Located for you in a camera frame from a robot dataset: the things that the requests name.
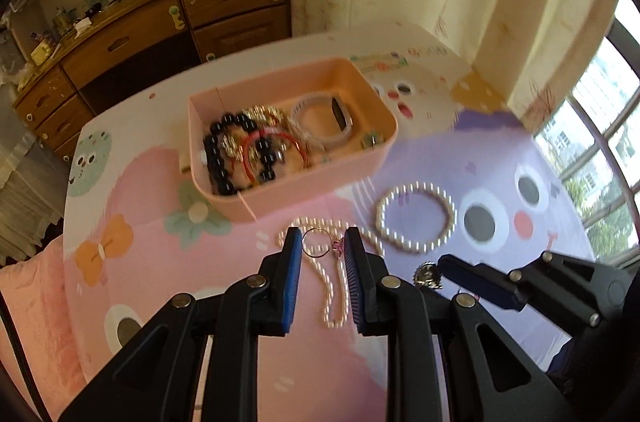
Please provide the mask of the white lace cloth cover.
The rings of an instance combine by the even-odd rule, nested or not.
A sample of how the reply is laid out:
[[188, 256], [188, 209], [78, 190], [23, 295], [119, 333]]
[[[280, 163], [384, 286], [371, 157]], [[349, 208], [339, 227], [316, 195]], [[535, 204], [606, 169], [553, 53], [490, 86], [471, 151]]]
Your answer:
[[26, 261], [62, 233], [67, 168], [37, 141], [13, 102], [26, 62], [1, 28], [1, 264]]

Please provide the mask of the cartoon printed table cover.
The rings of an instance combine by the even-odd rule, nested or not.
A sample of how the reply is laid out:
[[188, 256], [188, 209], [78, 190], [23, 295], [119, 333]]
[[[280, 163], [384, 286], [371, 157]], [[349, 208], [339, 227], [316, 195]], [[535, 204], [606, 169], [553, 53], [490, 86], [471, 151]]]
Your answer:
[[[378, 171], [327, 194], [232, 222], [194, 186], [188, 99], [215, 86], [340, 57], [393, 112], [398, 136]], [[67, 305], [82, 372], [96, 374], [174, 294], [208, 298], [255, 272], [296, 226], [317, 253], [300, 273], [292, 331], [259, 345], [264, 421], [381, 421], [386, 341], [352, 322], [329, 327], [344, 295], [326, 245], [375, 232], [386, 191], [431, 183], [454, 199], [445, 251], [503, 272], [544, 251], [593, 258], [582, 221], [549, 162], [501, 96], [424, 28], [361, 26], [215, 60], [103, 112], [81, 131], [64, 227]]]

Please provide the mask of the wooden desk with drawers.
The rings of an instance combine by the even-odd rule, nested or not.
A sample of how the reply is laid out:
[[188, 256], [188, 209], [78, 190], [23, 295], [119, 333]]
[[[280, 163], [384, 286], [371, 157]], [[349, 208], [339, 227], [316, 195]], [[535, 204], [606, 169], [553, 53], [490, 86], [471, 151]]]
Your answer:
[[13, 110], [69, 161], [84, 125], [192, 67], [290, 38], [291, 0], [123, 0], [66, 39], [18, 92]]

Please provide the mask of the white smart watch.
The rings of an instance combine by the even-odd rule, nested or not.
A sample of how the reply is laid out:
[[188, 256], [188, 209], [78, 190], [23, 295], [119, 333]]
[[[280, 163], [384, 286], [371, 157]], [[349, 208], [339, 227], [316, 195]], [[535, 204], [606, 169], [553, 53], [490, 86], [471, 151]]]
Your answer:
[[340, 94], [304, 94], [292, 106], [290, 117], [312, 148], [343, 155], [355, 150], [355, 108]]

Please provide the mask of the window frame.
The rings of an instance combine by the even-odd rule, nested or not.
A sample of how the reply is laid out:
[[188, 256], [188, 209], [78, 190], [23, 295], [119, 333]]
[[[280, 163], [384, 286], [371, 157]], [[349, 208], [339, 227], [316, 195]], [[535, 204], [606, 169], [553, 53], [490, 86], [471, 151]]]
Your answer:
[[639, 265], [639, 10], [617, 0], [597, 53], [535, 136], [598, 260]]

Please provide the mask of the pink plastic tray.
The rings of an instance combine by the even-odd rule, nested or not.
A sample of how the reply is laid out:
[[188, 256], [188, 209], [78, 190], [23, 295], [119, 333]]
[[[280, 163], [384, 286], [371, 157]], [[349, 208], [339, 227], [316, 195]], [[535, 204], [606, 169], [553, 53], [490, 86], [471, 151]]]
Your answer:
[[327, 58], [193, 94], [195, 188], [232, 222], [359, 181], [382, 167], [398, 124], [346, 58]]

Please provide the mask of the red bangle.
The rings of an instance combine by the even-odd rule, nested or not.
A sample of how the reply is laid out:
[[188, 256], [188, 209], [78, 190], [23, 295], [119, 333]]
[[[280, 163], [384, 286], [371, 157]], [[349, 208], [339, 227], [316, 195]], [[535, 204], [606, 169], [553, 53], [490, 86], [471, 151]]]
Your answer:
[[251, 187], [277, 179], [276, 167], [286, 164], [286, 153], [292, 149], [303, 169], [311, 167], [308, 150], [292, 133], [282, 127], [262, 127], [248, 133], [241, 143], [242, 167]]

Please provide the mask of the pink bed quilt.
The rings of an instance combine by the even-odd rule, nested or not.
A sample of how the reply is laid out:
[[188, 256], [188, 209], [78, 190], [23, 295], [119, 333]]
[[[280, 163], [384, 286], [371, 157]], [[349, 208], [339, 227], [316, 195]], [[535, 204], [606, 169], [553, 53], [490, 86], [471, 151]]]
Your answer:
[[63, 238], [28, 261], [3, 267], [0, 281], [43, 403], [58, 420], [86, 386], [70, 327]]

